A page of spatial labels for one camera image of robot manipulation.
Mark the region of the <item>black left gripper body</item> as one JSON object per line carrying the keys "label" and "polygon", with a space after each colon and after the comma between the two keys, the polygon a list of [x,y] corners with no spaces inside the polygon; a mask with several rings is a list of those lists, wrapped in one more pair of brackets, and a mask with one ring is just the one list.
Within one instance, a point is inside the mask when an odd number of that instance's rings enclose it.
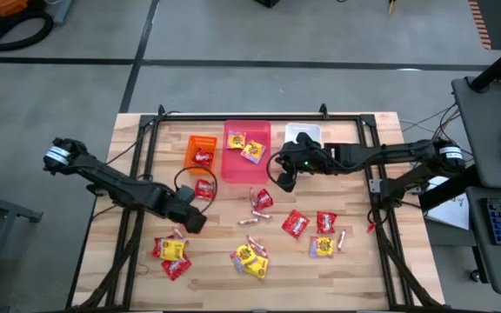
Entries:
{"label": "black left gripper body", "polygon": [[189,233],[200,233],[207,221],[200,210],[177,198],[169,199],[165,208],[167,218],[182,224]]}

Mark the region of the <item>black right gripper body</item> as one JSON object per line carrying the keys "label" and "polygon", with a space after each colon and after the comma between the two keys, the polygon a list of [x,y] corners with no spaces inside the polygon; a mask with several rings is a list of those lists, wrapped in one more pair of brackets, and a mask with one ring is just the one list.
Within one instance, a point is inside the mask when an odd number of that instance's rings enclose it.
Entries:
{"label": "black right gripper body", "polygon": [[294,141],[285,143],[277,153],[276,163],[283,172],[278,175],[276,184],[285,192],[292,192],[299,173],[313,173],[319,168],[323,161],[320,150],[320,143],[307,133],[299,132]]}

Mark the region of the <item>yellow sour candy bag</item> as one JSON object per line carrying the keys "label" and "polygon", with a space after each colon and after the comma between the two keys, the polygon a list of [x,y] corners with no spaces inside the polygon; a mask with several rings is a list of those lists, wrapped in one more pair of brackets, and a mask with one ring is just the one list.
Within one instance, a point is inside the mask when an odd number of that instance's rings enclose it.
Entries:
{"label": "yellow sour candy bag", "polygon": [[242,244],[230,253],[230,258],[238,272],[243,272],[247,265],[257,261],[257,254],[248,244]]}
{"label": "yellow sour candy bag", "polygon": [[263,157],[263,154],[266,150],[266,146],[261,144],[261,143],[258,143],[254,140],[250,140],[243,148],[243,150],[241,151],[240,155],[253,162],[254,164],[259,164],[262,157]]}
{"label": "yellow sour candy bag", "polygon": [[334,253],[334,240],[327,236],[312,236],[310,244],[310,257],[332,257]]}
{"label": "yellow sour candy bag", "polygon": [[246,143],[246,133],[239,130],[229,130],[226,139],[228,150],[242,150]]}
{"label": "yellow sour candy bag", "polygon": [[251,274],[259,279],[264,279],[267,274],[267,269],[270,260],[268,258],[258,256],[256,262],[249,263],[244,267],[244,272]]}
{"label": "yellow sour candy bag", "polygon": [[178,261],[184,258],[185,241],[165,238],[160,243],[159,257],[164,261]]}

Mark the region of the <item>white plastic bin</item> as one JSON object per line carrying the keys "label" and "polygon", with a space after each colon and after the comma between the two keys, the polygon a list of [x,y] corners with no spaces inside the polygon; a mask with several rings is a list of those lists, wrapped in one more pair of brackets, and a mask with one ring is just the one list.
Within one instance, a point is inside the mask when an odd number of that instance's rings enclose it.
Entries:
{"label": "white plastic bin", "polygon": [[287,123],[285,125],[284,142],[293,142],[297,144],[299,133],[305,133],[308,137],[317,143],[317,147],[322,147],[322,129],[318,124],[311,123]]}

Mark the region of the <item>pink plastic bin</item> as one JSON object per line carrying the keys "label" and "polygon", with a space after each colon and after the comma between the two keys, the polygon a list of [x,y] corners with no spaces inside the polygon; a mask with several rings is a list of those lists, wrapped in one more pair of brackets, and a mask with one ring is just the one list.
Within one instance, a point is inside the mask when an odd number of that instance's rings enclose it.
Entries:
{"label": "pink plastic bin", "polygon": [[[246,143],[254,140],[266,146],[259,164],[243,158],[242,150],[228,150],[226,139],[229,130],[246,133]],[[226,183],[265,184],[269,181],[266,173],[267,161],[271,156],[271,123],[265,120],[228,120],[224,123],[222,143],[221,177]]]}

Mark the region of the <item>orange plastic basket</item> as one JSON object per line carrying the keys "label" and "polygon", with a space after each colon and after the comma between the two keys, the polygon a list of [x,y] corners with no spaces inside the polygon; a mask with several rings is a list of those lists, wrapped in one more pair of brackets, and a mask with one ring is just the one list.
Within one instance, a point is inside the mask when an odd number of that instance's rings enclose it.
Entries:
{"label": "orange plastic basket", "polygon": [[[212,152],[214,154],[214,159],[210,167],[200,167],[195,166],[192,162],[192,158],[198,148],[202,148],[205,151]],[[217,152],[217,138],[210,136],[200,136],[200,135],[190,135],[187,148],[184,157],[184,167],[188,168],[188,171],[192,175],[196,174],[206,174],[207,170],[214,171],[216,163],[216,152]]]}

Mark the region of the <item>black desk leg bar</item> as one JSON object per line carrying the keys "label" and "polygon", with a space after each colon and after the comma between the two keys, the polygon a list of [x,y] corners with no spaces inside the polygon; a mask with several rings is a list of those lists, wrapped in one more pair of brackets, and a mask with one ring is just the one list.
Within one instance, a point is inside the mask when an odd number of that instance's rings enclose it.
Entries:
{"label": "black desk leg bar", "polygon": [[480,187],[481,182],[476,165],[467,168],[461,174],[452,177],[418,197],[423,212],[460,196],[468,187]]}

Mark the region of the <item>white paper sheet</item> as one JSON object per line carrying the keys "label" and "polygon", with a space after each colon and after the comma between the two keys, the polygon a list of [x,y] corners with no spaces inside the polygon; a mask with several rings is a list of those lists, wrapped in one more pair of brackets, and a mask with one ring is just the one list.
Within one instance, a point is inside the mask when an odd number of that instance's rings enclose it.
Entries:
{"label": "white paper sheet", "polygon": [[426,217],[434,222],[469,230],[471,227],[470,205],[466,194],[455,196],[451,200],[429,210]]}

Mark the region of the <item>grey desk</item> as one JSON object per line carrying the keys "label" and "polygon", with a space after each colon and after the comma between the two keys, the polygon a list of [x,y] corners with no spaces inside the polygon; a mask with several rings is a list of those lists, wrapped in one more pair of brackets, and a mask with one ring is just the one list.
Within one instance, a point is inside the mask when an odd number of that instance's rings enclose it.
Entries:
{"label": "grey desk", "polygon": [[481,282],[488,283],[494,291],[501,294],[501,245],[492,243],[483,206],[485,198],[501,198],[501,190],[470,187],[466,190],[466,195],[476,242],[473,254]]}
{"label": "grey desk", "polygon": [[501,82],[482,93],[464,78],[451,82],[481,184],[501,189]]}

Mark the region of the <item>black slanted pole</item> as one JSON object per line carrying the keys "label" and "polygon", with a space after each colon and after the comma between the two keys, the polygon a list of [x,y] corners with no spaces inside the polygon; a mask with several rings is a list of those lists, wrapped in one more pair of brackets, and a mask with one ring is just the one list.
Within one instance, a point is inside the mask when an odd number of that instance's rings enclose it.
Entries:
{"label": "black slanted pole", "polygon": [[467,83],[471,90],[484,92],[490,83],[499,77],[501,77],[501,57],[477,77],[467,80]]}

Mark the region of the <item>grey floor box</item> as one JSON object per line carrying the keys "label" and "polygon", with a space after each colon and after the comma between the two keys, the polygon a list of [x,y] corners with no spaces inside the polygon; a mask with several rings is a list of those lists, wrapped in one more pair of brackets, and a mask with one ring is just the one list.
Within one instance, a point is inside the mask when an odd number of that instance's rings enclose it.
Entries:
{"label": "grey floor box", "polygon": [[53,17],[55,24],[63,25],[65,23],[73,1],[74,0],[57,0],[55,4],[55,15]]}

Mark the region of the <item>orange shop vacuum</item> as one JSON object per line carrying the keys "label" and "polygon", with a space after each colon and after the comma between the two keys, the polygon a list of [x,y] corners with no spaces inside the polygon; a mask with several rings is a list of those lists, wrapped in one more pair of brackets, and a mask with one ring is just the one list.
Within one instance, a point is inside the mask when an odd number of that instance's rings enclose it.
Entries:
{"label": "orange shop vacuum", "polygon": [[13,28],[11,23],[28,8],[29,0],[0,0],[0,39]]}

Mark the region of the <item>black aluminium rig frame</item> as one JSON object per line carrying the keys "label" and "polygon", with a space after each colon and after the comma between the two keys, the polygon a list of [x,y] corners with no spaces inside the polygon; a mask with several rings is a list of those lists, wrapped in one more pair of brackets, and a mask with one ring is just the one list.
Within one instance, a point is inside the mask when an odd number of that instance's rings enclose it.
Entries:
{"label": "black aluminium rig frame", "polygon": [[[271,144],[279,149],[287,123],[314,123],[322,128],[323,139],[332,142],[402,143],[404,141],[395,112],[330,113],[244,113],[244,114],[171,114],[157,126],[154,156],[149,156],[151,131],[142,148],[133,148],[118,158],[112,167],[135,176],[149,172],[155,181],[173,184],[173,177],[182,168],[184,152],[190,134],[218,138],[221,163],[221,143],[224,122],[269,121]],[[146,158],[152,158],[151,170],[145,169]],[[221,165],[216,161],[216,173]],[[404,174],[410,165],[386,167],[390,176]],[[78,265],[67,309],[105,313],[123,311],[386,311],[388,301],[396,304],[416,304],[420,301],[411,286],[398,277],[397,268],[387,256],[380,257],[375,231],[367,233],[367,212],[371,209],[368,180],[382,177],[386,171],[376,167],[348,176],[304,176],[295,192],[285,193],[271,182],[255,185],[266,188],[274,197],[273,207],[267,209],[273,218],[268,223],[236,225],[250,209],[246,199],[250,185],[225,183],[218,177],[219,194],[205,213],[208,221],[199,235],[188,235],[188,257],[191,267],[176,281],[171,281],[161,262],[151,256],[154,237],[171,234],[172,222],[150,214],[144,215],[137,260],[133,258],[134,276],[129,276],[129,263],[119,272],[115,300],[107,300],[107,292],[99,305],[80,308],[112,267],[119,237],[130,239],[136,224],[136,212],[125,216],[118,208],[108,211],[90,223]],[[343,250],[333,258],[309,257],[310,236],[316,234],[316,210],[338,214],[337,230],[345,230]],[[311,219],[299,239],[281,229],[281,223],[292,210],[298,210]],[[384,224],[386,236],[393,243],[401,243],[401,255],[411,272],[435,301],[444,302],[428,234],[420,209],[403,206]],[[245,272],[237,272],[229,258],[246,235],[264,244],[270,257],[265,279]]]}

